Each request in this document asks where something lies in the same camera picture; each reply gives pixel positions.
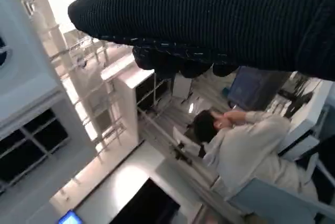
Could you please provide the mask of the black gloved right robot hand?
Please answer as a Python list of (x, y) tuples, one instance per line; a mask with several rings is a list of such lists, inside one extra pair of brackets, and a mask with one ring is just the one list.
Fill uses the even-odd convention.
[(248, 66), (334, 80), (334, 0), (75, 0), (68, 16), (165, 77)]

